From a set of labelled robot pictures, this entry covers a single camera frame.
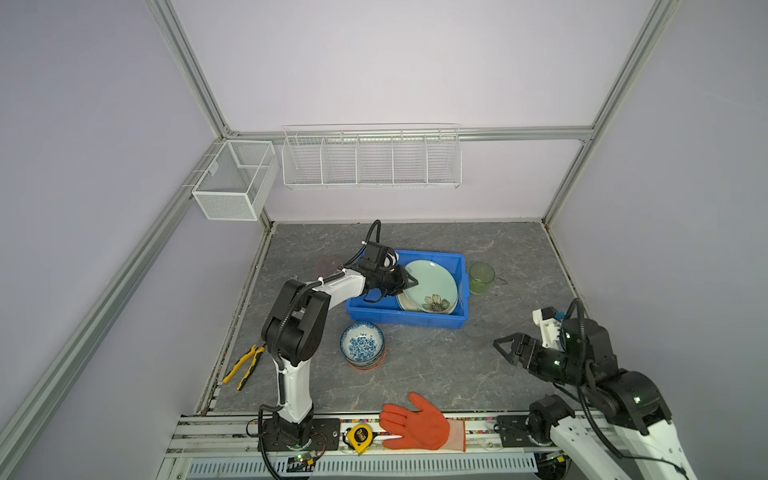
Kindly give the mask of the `mint green flower plate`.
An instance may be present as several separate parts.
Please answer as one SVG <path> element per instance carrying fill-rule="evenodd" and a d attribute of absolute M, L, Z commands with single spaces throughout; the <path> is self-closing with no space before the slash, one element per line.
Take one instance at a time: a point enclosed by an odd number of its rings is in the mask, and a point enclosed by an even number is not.
<path fill-rule="evenodd" d="M 415 260 L 405 268 L 418 284 L 405 290 L 421 313 L 449 315 L 456 308 L 459 291 L 456 280 L 443 266 L 429 260 Z"/>

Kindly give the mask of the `blue patterned bowl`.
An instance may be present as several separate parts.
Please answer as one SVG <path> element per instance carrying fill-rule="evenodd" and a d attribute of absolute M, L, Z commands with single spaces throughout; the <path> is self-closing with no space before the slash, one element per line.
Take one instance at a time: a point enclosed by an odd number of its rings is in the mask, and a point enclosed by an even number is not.
<path fill-rule="evenodd" d="M 356 322 L 343 331 L 340 350 L 344 358 L 355 366 L 373 363 L 385 351 L 382 330 L 370 322 Z"/>

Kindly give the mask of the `cream floral plate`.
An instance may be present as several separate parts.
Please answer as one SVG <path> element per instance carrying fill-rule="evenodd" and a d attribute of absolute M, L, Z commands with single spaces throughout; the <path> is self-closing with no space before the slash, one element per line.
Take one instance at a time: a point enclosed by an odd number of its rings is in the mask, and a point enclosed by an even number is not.
<path fill-rule="evenodd" d="M 420 307 L 410 299 L 406 291 L 403 291 L 400 294 L 398 294 L 396 299 L 400 309 L 403 311 L 408 311 L 408 312 L 421 311 Z"/>

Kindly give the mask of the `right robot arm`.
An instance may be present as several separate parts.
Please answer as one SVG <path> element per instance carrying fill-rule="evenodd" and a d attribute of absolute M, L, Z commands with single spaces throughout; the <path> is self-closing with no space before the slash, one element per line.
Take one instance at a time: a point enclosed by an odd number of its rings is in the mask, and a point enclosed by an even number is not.
<path fill-rule="evenodd" d="M 564 312 L 535 310 L 532 318 L 539 337 L 516 332 L 493 346 L 559 392 L 531 403 L 525 418 L 499 417 L 504 445 L 526 439 L 554 449 L 555 457 L 537 461 L 542 477 L 560 479 L 575 465 L 589 479 L 625 479 L 620 463 L 631 460 L 646 479 L 695 478 L 659 388 L 619 366 L 607 329 L 587 317 L 581 299 Z"/>

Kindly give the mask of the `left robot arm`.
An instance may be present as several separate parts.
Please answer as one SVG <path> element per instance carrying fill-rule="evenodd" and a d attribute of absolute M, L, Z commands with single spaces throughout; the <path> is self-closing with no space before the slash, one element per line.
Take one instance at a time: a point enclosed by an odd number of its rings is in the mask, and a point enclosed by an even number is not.
<path fill-rule="evenodd" d="M 262 327 L 266 352 L 277 372 L 278 400 L 268 410 L 289 426 L 311 420 L 310 361 L 322 340 L 329 311 L 371 291 L 383 299 L 418 285 L 399 263 L 395 250 L 381 243 L 381 227 L 381 221 L 373 221 L 360 249 L 335 273 L 307 283 L 287 281 Z"/>

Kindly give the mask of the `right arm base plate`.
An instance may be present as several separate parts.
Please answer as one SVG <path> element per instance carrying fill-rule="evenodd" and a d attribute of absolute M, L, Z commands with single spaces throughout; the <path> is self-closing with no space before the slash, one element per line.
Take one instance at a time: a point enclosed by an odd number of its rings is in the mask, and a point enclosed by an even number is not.
<path fill-rule="evenodd" d="M 527 415 L 499 415 L 493 430 L 499 435 L 504 448 L 537 446 L 531 437 Z"/>

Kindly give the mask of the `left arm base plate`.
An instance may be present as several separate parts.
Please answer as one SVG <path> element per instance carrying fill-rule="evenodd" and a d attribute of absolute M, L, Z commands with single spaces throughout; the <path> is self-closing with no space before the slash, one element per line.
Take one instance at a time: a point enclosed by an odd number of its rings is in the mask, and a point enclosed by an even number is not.
<path fill-rule="evenodd" d="M 264 420 L 260 439 L 269 452 L 299 450 L 336 451 L 341 437 L 339 418 L 312 418 L 292 423 L 282 417 Z"/>

